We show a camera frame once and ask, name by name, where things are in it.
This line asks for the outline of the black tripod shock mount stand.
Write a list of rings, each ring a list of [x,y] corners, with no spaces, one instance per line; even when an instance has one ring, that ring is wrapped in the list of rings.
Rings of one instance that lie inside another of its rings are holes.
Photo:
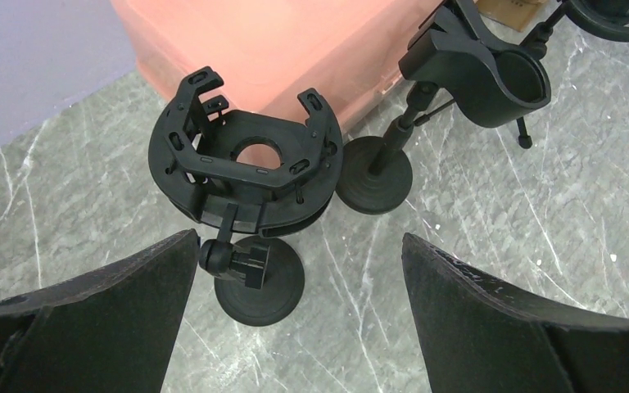
[[[567,17],[596,37],[629,43],[629,1],[562,1],[519,44],[498,38],[472,1],[444,1],[419,27],[399,61],[413,86],[403,114],[406,127],[433,116],[427,109],[439,89],[450,95],[474,124],[518,126],[518,144],[532,147],[524,118],[551,100],[548,74],[541,64],[554,27]]]

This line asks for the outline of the black clip round-base stand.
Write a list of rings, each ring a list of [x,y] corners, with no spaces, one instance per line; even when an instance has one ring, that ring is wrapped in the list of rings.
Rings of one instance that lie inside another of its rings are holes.
[[[445,89],[474,124],[491,129],[516,121],[518,145],[532,147],[525,115],[546,106],[551,86],[541,59],[553,33],[541,22],[519,44],[495,36],[472,1],[446,1],[410,40],[399,61],[412,82],[404,113],[383,136],[366,136],[344,146],[344,167],[336,193],[351,209],[380,215],[394,210],[413,183],[403,152],[415,128],[435,114],[428,108]]]

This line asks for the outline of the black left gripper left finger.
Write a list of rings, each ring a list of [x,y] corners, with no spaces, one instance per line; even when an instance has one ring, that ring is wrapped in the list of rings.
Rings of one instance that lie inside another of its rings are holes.
[[[197,270],[180,231],[122,260],[0,300],[0,392],[158,392]]]

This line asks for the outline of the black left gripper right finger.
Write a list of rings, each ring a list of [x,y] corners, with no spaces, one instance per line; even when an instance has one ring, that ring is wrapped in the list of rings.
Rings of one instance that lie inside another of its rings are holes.
[[[629,318],[538,296],[419,236],[401,263],[434,392],[629,392]]]

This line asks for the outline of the brown cardboard box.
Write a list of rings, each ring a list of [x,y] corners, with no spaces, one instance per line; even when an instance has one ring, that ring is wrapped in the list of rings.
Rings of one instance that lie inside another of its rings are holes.
[[[523,32],[547,3],[547,0],[477,0],[475,2],[483,16],[518,32]]]

